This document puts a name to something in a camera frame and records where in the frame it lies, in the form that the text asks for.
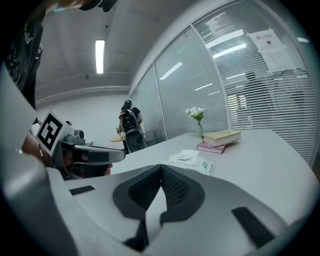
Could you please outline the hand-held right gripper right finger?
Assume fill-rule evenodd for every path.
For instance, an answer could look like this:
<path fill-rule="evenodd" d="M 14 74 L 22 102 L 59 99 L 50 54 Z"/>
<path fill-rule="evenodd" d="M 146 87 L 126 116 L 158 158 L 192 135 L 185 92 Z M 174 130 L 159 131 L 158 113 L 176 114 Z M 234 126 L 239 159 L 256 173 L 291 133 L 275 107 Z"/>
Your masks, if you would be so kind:
<path fill-rule="evenodd" d="M 237 185 L 163 165 L 167 210 L 149 256 L 277 256 L 297 232 Z"/>

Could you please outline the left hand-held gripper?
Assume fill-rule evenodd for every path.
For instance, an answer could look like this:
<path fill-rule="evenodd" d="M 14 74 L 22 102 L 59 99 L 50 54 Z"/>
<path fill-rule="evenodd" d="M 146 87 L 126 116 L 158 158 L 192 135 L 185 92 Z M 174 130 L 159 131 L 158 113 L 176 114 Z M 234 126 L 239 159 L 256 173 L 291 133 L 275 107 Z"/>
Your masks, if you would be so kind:
<path fill-rule="evenodd" d="M 126 157 L 122 149 L 85 145 L 84 132 L 74 129 L 53 111 L 49 111 L 45 116 L 35 139 L 40 148 L 49 155 L 52 167 L 64 176 L 71 174 L 64 164 L 63 150 L 66 148 L 73 148 L 74 164 L 113 164 Z"/>

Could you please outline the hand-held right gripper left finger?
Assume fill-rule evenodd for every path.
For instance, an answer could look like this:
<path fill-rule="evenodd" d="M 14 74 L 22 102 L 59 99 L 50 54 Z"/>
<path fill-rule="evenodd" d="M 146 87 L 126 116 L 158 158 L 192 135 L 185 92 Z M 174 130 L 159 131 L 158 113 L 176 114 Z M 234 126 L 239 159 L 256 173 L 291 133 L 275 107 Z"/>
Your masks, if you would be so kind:
<path fill-rule="evenodd" d="M 86 179 L 64 180 L 61 173 L 48 168 L 51 192 L 67 227 L 75 256 L 163 256 L 161 247 L 147 246 L 138 251 L 126 241 L 140 236 L 140 220 L 126 218 L 114 203 L 127 198 L 115 192 L 118 185 L 155 169 L 145 166 L 135 170 Z"/>

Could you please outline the white wet wipe pack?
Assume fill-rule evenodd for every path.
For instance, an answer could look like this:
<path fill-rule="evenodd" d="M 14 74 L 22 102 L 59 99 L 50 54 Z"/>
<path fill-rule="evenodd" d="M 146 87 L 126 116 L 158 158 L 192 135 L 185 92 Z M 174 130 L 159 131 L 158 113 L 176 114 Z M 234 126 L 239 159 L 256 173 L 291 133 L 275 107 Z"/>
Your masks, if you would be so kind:
<path fill-rule="evenodd" d="M 193 170 L 203 175 L 210 175 L 212 166 L 211 161 L 204 159 L 199 154 L 198 157 L 193 161 L 174 161 L 171 155 L 168 159 L 163 161 L 162 164 L 182 169 Z"/>

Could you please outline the person's left forearm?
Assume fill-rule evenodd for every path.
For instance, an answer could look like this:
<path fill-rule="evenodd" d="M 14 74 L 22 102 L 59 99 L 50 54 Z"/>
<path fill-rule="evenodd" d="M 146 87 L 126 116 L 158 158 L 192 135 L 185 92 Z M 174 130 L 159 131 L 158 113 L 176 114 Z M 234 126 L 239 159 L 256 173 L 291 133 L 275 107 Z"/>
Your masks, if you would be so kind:
<path fill-rule="evenodd" d="M 52 161 L 50 155 L 41 148 L 41 145 L 35 139 L 31 133 L 27 133 L 27 136 L 22 145 L 22 151 L 26 154 L 32 155 L 40 160 L 46 167 L 52 167 Z"/>

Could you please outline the person's left hand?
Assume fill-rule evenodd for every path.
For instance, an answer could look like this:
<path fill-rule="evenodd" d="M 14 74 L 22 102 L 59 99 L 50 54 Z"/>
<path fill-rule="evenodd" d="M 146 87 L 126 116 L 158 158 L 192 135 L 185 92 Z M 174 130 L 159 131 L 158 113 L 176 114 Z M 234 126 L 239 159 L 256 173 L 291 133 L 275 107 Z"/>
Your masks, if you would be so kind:
<path fill-rule="evenodd" d="M 89 163 L 88 152 L 82 150 L 66 149 L 62 152 L 63 165 L 66 173 L 65 180 L 94 178 L 109 176 L 113 164 L 108 165 L 86 165 Z"/>

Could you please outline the white square table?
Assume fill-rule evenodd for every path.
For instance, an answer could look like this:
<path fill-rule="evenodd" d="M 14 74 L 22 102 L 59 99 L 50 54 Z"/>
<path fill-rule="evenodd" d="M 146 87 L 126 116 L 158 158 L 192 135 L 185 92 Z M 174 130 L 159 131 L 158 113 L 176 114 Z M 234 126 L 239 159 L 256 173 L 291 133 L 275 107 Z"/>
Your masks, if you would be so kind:
<path fill-rule="evenodd" d="M 130 153 L 113 164 L 112 174 L 163 164 L 182 150 L 196 150 L 201 142 L 185 133 L 141 151 Z M 209 175 L 182 168 L 182 173 L 228 181 L 268 206 L 290 225 L 310 214 L 317 200 L 318 181 L 305 160 L 272 130 L 242 131 L 241 139 L 224 153 L 200 151 L 211 162 Z"/>

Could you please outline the pink book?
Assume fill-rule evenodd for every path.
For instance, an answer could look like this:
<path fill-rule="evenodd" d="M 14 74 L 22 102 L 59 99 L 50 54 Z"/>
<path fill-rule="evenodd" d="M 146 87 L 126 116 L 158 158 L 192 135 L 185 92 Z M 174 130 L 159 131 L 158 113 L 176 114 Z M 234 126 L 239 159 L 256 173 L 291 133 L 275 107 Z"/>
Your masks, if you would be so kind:
<path fill-rule="evenodd" d="M 202 141 L 201 143 L 199 143 L 196 146 L 196 148 L 197 148 L 198 151 L 223 154 L 225 149 L 226 149 L 226 145 L 213 146 L 211 144 L 208 144 L 208 143 Z"/>

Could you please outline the yellow hardcover book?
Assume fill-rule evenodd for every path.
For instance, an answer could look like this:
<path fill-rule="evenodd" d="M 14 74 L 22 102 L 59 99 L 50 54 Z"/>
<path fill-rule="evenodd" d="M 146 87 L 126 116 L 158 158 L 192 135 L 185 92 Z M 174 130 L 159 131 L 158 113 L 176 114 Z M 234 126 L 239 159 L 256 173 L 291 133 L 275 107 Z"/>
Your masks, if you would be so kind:
<path fill-rule="evenodd" d="M 219 147 L 240 140 L 241 137 L 242 132 L 239 130 L 222 130 L 205 133 L 202 135 L 202 140 L 209 145 Z"/>

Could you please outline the white flower bouquet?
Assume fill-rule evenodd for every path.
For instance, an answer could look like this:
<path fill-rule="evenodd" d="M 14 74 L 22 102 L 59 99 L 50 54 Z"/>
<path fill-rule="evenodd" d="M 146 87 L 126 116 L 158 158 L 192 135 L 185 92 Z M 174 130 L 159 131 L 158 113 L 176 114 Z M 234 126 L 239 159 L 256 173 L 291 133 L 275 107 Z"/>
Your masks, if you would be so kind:
<path fill-rule="evenodd" d="M 200 107 L 192 107 L 192 108 L 188 108 L 184 111 L 185 114 L 187 114 L 190 118 L 193 118 L 197 121 L 197 124 L 200 126 L 201 125 L 201 121 L 205 116 L 206 113 L 206 109 L 204 108 L 204 106 L 200 106 Z"/>

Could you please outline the long ceiling light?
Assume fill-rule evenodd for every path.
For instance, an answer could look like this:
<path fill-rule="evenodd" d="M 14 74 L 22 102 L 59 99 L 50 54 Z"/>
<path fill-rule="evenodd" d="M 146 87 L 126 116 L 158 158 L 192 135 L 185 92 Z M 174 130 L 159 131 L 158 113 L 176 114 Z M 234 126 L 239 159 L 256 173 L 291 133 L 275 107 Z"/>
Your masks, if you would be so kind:
<path fill-rule="evenodd" d="M 105 49 L 105 40 L 96 40 L 95 41 L 95 66 L 96 73 L 104 73 L 104 49 Z"/>

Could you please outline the person's black printed t-shirt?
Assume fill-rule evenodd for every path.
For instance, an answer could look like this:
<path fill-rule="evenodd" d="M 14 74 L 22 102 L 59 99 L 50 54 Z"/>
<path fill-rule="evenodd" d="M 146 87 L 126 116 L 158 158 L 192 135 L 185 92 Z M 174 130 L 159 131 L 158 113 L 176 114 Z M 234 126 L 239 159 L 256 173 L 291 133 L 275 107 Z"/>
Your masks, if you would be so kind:
<path fill-rule="evenodd" d="M 22 26 L 4 58 L 8 73 L 28 103 L 35 108 L 37 70 L 41 63 L 44 8 L 37 10 Z"/>

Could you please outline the paper notice sheet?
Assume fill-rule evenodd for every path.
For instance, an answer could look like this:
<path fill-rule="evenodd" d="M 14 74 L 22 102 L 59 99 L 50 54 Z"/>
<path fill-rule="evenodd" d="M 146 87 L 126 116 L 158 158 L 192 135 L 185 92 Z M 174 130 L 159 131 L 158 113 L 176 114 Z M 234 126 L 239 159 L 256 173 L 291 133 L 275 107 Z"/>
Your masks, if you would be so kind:
<path fill-rule="evenodd" d="M 295 65 L 272 28 L 246 34 L 255 44 L 270 73 L 295 70 Z"/>

